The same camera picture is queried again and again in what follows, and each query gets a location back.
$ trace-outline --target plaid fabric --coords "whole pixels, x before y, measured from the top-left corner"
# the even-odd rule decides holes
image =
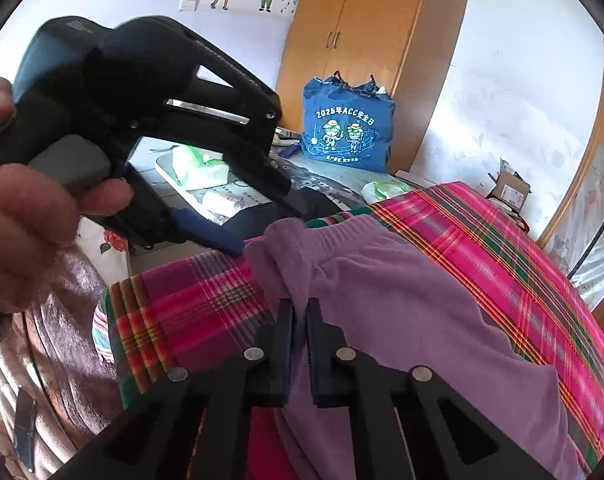
[[[604,453],[604,335],[559,269],[462,183],[413,191],[308,223],[368,214],[460,280],[515,352],[553,365],[586,470]],[[109,335],[125,404],[173,366],[218,364],[271,320],[243,257],[215,251],[111,286]]]

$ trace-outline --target black cable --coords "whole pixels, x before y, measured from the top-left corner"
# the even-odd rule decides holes
[[[589,256],[589,254],[591,254],[591,251],[593,250],[593,248],[595,247],[595,244],[598,242],[598,240],[602,236],[603,232],[604,232],[604,222],[602,222],[602,225],[598,229],[598,232],[595,233],[595,237],[593,238],[593,240],[591,241],[589,246],[586,248],[586,251],[584,251],[584,254],[580,257],[578,262],[573,266],[573,269],[571,269],[571,272],[569,272],[569,274],[567,275],[566,278],[568,280],[570,280],[573,277],[573,275],[578,271],[580,266],[584,263],[586,258]]]
[[[58,415],[58,411],[56,410],[55,406],[53,405],[53,401],[51,400],[51,397],[48,395],[47,387],[44,385],[44,380],[42,380],[42,375],[40,374],[40,369],[38,368],[38,364],[35,361],[35,352],[33,351],[33,345],[31,343],[31,338],[29,337],[29,329],[26,325],[26,313],[25,313],[25,311],[22,311],[21,314],[22,314],[22,327],[24,328],[24,337],[26,338],[26,346],[27,346],[27,350],[29,352],[29,358],[31,359],[31,362],[33,363],[33,369],[35,370],[35,374],[37,375],[38,381],[40,382],[40,387],[42,388],[42,393],[44,393],[44,396],[47,398],[48,405],[51,408],[51,411],[53,412],[53,416],[56,418],[56,421],[58,422],[58,426],[60,426],[60,430],[62,430],[62,433],[64,433],[64,436],[66,436],[68,441],[71,443],[71,446],[73,447],[74,451],[77,453],[78,448],[76,446],[76,443],[73,442],[73,439],[71,439],[71,436],[64,429],[64,425],[62,424],[62,420],[60,419],[60,416]]]

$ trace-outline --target purple towel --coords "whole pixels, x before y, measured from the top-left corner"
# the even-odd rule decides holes
[[[284,219],[244,254],[272,305],[290,297],[303,319],[319,298],[350,346],[387,367],[433,368],[557,479],[580,476],[556,370],[514,354],[455,277],[374,219],[312,230]],[[348,410],[313,406],[303,333],[280,434],[302,480],[354,479]]]

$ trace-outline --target black fabric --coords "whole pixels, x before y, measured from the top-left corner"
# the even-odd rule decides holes
[[[306,214],[302,217],[305,222],[315,218],[331,216],[341,211],[329,198],[315,189],[303,187],[292,191],[291,194],[297,195],[306,204]],[[290,216],[293,215],[287,210],[275,202],[269,202],[242,209],[227,220],[224,227],[238,235],[242,240],[249,240],[256,236],[262,236],[264,230],[273,222]]]

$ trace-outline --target human hand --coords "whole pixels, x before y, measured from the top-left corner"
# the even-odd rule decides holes
[[[11,90],[0,78],[0,126],[15,111]],[[105,180],[74,198],[27,166],[1,166],[0,312],[19,312],[44,299],[39,294],[48,288],[56,253],[73,243],[81,214],[110,216],[132,198],[133,189],[123,180]]]

